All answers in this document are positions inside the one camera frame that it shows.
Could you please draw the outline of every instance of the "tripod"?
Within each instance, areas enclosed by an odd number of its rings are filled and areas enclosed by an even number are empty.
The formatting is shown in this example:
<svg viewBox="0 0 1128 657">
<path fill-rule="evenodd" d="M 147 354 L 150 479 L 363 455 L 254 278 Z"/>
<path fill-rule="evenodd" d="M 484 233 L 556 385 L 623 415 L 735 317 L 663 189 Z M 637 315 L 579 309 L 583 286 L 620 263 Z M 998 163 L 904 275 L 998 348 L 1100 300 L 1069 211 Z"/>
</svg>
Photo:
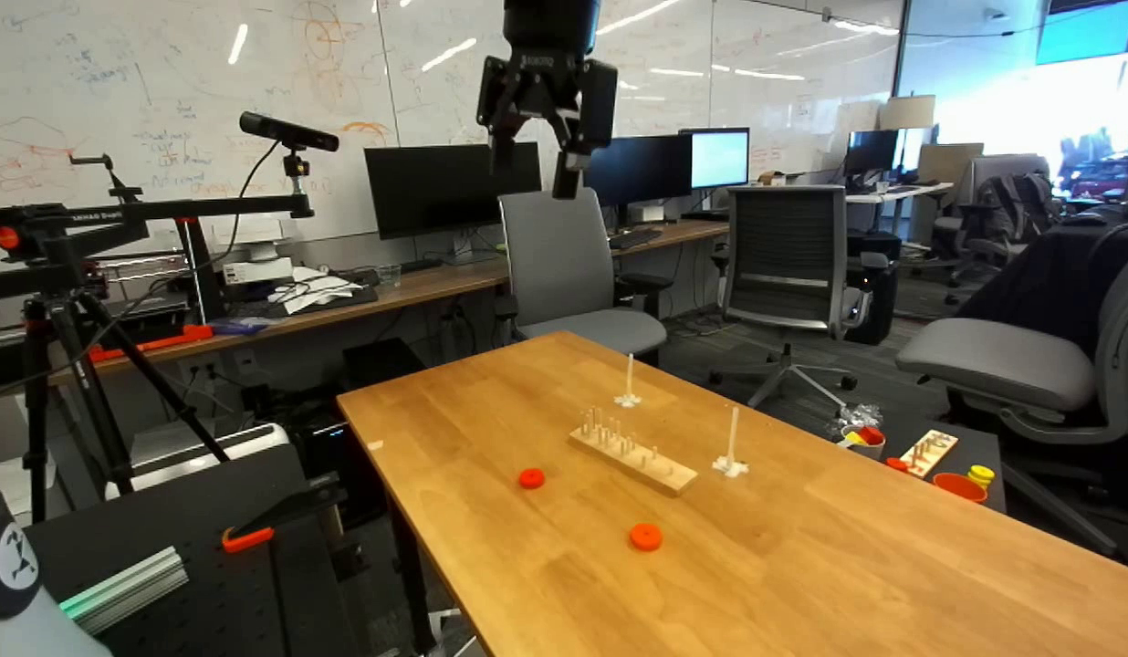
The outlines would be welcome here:
<svg viewBox="0 0 1128 657">
<path fill-rule="evenodd" d="M 50 399 L 50 339 L 61 345 L 70 359 L 74 385 L 83 399 L 88 420 L 100 436 L 105 455 L 105 479 L 132 494 L 132 455 L 115 415 L 115 407 L 104 392 L 104 379 L 88 359 L 88 335 L 115 339 L 123 359 L 154 385 L 154 392 L 169 403 L 169 409 L 199 436 L 199 442 L 216 455 L 231 459 L 223 447 L 201 426 L 199 414 L 173 392 L 173 385 L 154 368 L 154 360 L 132 345 L 132 335 L 108 317 L 108 309 L 88 296 L 74 292 L 43 292 L 26 303 L 26 455 L 32 522 L 46 519 L 46 399 Z"/>
</svg>

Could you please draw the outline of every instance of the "whiteboard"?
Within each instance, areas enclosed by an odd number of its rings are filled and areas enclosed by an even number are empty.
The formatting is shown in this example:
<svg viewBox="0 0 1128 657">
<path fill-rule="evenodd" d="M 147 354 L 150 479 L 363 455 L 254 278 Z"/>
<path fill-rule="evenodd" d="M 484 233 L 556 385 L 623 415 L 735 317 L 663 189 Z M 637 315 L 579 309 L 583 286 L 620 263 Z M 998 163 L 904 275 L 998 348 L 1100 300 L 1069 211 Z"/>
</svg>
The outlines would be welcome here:
<svg viewBox="0 0 1128 657">
<path fill-rule="evenodd" d="M 144 201 L 239 197 L 272 138 L 239 132 L 244 109 L 332 132 L 338 154 L 302 150 L 312 223 L 242 221 L 242 236 L 370 229 L 365 145 L 391 141 L 381 27 L 365 0 L 0 0 L 0 208 L 105 206 L 108 154 Z M 286 193 L 281 150 L 250 193 Z"/>
</svg>

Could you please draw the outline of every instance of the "orange disc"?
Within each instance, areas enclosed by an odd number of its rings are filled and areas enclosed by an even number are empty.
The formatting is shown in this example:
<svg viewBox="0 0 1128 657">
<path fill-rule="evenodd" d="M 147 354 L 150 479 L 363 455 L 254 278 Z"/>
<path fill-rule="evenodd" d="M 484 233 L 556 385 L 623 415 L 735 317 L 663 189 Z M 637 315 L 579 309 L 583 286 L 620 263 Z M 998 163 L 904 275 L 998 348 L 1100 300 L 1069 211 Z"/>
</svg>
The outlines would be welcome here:
<svg viewBox="0 0 1128 657">
<path fill-rule="evenodd" d="M 520 476 L 520 488 L 539 488 L 548 483 L 548 476 L 539 469 L 525 469 Z"/>
<path fill-rule="evenodd" d="M 632 525 L 629 543 L 637 553 L 656 553 L 663 543 L 663 534 L 656 525 L 638 522 Z"/>
</svg>

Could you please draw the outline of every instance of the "cable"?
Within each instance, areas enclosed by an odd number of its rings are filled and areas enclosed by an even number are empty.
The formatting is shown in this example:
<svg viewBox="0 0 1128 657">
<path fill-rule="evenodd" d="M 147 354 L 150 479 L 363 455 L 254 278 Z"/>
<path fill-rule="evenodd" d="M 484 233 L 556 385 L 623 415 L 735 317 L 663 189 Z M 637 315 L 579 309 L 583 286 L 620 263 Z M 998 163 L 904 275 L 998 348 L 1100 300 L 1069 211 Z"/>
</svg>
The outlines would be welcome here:
<svg viewBox="0 0 1128 657">
<path fill-rule="evenodd" d="M 250 174 L 244 174 L 244 183 L 242 183 L 239 197 L 244 197 L 250 183 L 254 180 L 254 171 L 267 163 L 267 159 L 272 159 L 274 150 L 279 150 L 279 141 L 272 141 L 272 150 L 267 150 L 267 154 L 262 154 L 262 159 L 250 167 Z M 242 225 L 242 211 L 233 217 L 227 252 L 223 252 L 223 257 L 216 257 L 212 263 L 231 258 L 231 252 L 233 252 L 233 245 L 239 245 L 239 225 Z"/>
</svg>

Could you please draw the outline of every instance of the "red disc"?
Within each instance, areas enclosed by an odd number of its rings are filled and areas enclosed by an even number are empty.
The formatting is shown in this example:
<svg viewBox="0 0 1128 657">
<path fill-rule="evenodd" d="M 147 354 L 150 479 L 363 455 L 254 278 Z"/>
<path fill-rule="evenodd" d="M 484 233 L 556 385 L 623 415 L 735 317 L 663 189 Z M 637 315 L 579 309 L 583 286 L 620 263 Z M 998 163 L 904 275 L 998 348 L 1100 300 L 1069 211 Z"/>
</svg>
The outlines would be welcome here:
<svg viewBox="0 0 1128 657">
<path fill-rule="evenodd" d="M 663 543 L 663 534 L 656 525 L 638 522 L 632 525 L 629 543 L 637 553 L 656 553 Z"/>
<path fill-rule="evenodd" d="M 548 483 L 548 476 L 539 470 L 539 469 L 525 469 L 522 476 L 520 476 L 520 485 L 522 488 L 539 488 Z"/>
</svg>

